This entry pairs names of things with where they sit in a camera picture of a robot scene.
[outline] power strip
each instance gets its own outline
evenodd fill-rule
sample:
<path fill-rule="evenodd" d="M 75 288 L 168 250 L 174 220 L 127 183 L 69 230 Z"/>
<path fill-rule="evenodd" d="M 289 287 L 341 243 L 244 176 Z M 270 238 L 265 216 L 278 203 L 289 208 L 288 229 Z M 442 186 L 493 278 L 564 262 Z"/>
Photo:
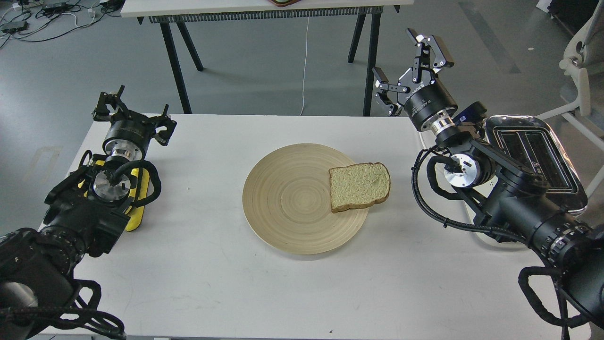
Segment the power strip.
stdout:
<path fill-rule="evenodd" d="M 0 31 L 2 33 L 17 33 L 20 31 L 25 31 L 29 27 L 29 24 L 25 20 L 9 22 L 2 26 L 0 26 Z"/>

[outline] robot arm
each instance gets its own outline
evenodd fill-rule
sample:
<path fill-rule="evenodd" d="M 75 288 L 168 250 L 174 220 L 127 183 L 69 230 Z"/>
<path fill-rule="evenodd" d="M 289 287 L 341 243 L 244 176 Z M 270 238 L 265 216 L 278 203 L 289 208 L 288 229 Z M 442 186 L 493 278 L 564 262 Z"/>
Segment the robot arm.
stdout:
<path fill-rule="evenodd" d="M 117 94 L 101 93 L 92 117 L 111 127 L 104 154 L 82 157 L 80 167 L 48 194 L 40 231 L 23 228 L 0 238 L 0 338 L 30 338 L 48 326 L 83 327 L 112 339 L 125 339 L 124 325 L 97 310 L 101 288 L 75 279 L 73 269 L 85 254 L 109 253 L 136 208 L 161 192 L 159 175 L 144 160 L 151 139 L 167 145 L 176 122 L 167 114 L 147 117 L 129 110 Z M 110 105 L 115 112 L 107 109 Z M 88 164 L 83 164 L 86 157 Z M 153 192 L 143 198 L 141 182 L 149 175 Z M 82 289 L 92 296 L 85 301 Z M 61 316 L 76 315 L 76 319 Z"/>
<path fill-rule="evenodd" d="M 572 215 L 586 206 L 586 196 L 574 170 L 564 162 L 564 153 L 556 148 L 557 138 L 534 117 L 487 119 L 479 102 L 454 116 L 457 104 L 438 79 L 443 67 L 453 65 L 451 57 L 438 37 L 426 38 L 411 29 L 408 33 L 417 47 L 413 66 L 397 84 L 388 83 L 384 72 L 375 68 L 375 98 L 389 115 L 404 112 L 416 130 L 430 129 L 436 136 L 436 145 L 423 150 L 413 167 L 417 203 L 444 226 L 485 233 L 499 242 L 522 242 L 533 250 L 544 267 L 523 269 L 518 282 L 543 320 L 564 331 L 588 321 L 604 329 L 604 224 L 592 229 Z M 388 93 L 396 94 L 396 101 Z M 464 200 L 477 214 L 473 224 L 438 214 L 422 198 L 417 178 L 430 155 L 432 189 L 449 200 Z M 436 163 L 445 165 L 454 193 L 439 187 Z M 488 197 L 474 189 L 493 176 L 497 183 Z M 532 275 L 552 278 L 561 302 L 560 318 L 545 309 L 529 286 Z M 568 318 L 565 301 L 580 315 Z"/>

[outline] table leg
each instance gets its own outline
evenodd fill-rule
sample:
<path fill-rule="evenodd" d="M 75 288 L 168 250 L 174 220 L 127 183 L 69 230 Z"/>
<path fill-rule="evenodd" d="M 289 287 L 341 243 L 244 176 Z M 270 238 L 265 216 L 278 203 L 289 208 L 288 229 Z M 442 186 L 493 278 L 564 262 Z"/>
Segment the table leg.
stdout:
<path fill-rule="evenodd" d="M 185 81 L 182 78 L 181 65 L 178 62 L 178 55 L 176 54 L 176 48 L 174 47 L 174 38 L 172 37 L 170 24 L 165 22 L 159 24 L 159 26 L 161 26 L 165 49 L 168 51 L 168 58 L 170 58 L 170 66 L 172 66 L 172 73 L 174 74 L 174 81 L 176 82 L 176 88 L 178 89 L 178 96 L 181 98 L 182 110 L 184 113 L 191 113 L 191 104 L 188 101 L 187 89 L 185 88 Z"/>
<path fill-rule="evenodd" d="M 183 38 L 183 40 L 185 40 L 185 45 L 187 45 L 189 53 L 191 54 L 191 58 L 193 58 L 195 67 L 197 68 L 198 71 L 200 71 L 200 72 L 203 71 L 204 66 L 201 64 L 201 60 L 199 59 L 199 55 L 197 54 L 195 45 L 193 45 L 193 40 L 191 40 L 191 36 L 188 33 L 187 26 L 185 25 L 184 22 L 177 22 L 176 25 L 178 26 L 178 29 L 181 31 L 182 38 Z"/>
<path fill-rule="evenodd" d="M 373 101 L 373 69 L 376 65 L 376 56 L 378 55 L 378 36 L 379 23 L 382 18 L 381 13 L 371 15 L 371 31 L 369 35 L 369 57 L 367 58 L 367 80 L 365 82 L 365 102 L 363 105 L 363 116 L 371 115 L 371 102 Z"/>
<path fill-rule="evenodd" d="M 350 43 L 350 51 L 348 52 L 349 63 L 355 61 L 356 48 L 359 47 L 359 39 L 361 38 L 361 32 L 363 32 L 365 17 L 366 14 L 359 14 L 359 16 L 356 17 L 355 33 L 352 36 L 352 43 Z"/>

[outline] bamboo plate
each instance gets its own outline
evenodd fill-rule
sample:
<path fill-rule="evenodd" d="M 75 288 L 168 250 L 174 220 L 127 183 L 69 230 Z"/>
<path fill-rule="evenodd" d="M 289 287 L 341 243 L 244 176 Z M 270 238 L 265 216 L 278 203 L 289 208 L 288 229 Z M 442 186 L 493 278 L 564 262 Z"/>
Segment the bamboo plate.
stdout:
<path fill-rule="evenodd" d="M 243 211 L 256 235 L 295 254 L 335 249 L 361 228 L 368 209 L 331 213 L 329 169 L 355 164 L 319 144 L 294 144 L 262 158 L 243 186 Z"/>

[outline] gray floor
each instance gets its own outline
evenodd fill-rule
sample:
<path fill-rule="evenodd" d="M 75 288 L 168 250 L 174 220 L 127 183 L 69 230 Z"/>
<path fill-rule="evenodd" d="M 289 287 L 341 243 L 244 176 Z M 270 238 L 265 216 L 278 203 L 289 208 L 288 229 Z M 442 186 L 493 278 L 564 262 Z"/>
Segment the gray floor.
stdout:
<path fill-rule="evenodd" d="M 390 79 L 411 65 L 415 48 L 405 29 L 413 27 L 446 42 L 456 63 L 440 77 L 460 107 L 480 100 L 489 114 L 543 113 L 564 104 L 559 90 L 568 79 L 557 65 L 570 36 L 535 4 L 418 0 L 401 13 L 385 8 L 377 65 Z M 0 2 L 0 13 L 7 6 Z M 78 17 L 80 25 L 90 20 L 85 11 Z M 173 27 L 193 112 L 298 115 L 308 24 L 303 114 L 360 116 L 369 20 L 356 62 L 348 64 L 355 20 L 340 16 L 188 24 L 207 67 L 202 73 L 195 70 Z M 64 16 L 32 38 L 49 38 L 73 25 L 74 18 Z M 99 92 L 115 91 L 122 84 L 123 100 L 132 110 L 158 113 L 168 103 L 170 112 L 182 112 L 159 25 L 105 17 L 49 42 L 8 41 L 0 49 L 1 232 L 39 225 L 46 193 L 79 157 L 76 152 Z M 371 113 L 384 115 L 375 104 Z M 587 186 L 604 155 L 562 119 L 548 122 L 558 130 Z M 582 219 L 600 224 L 603 203 L 601 186 Z"/>

